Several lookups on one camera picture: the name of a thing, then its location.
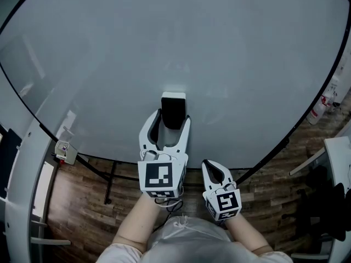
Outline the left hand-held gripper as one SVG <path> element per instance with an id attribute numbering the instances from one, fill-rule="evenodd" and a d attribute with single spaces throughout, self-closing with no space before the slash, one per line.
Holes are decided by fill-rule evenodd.
<path id="1" fill-rule="evenodd" d="M 139 133 L 139 186 L 143 193 L 154 199 L 178 198 L 186 175 L 191 118 L 187 115 L 179 130 L 166 128 L 165 146 L 161 151 L 157 145 L 161 113 L 161 109 L 156 110 Z"/>

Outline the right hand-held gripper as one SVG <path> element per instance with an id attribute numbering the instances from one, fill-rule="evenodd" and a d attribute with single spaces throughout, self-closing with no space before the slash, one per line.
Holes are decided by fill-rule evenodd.
<path id="1" fill-rule="evenodd" d="M 205 206 L 214 220 L 223 221 L 236 217 L 242 208 L 241 196 L 236 183 L 230 183 L 234 181 L 230 170 L 209 159 L 204 159 L 201 166 Z"/>

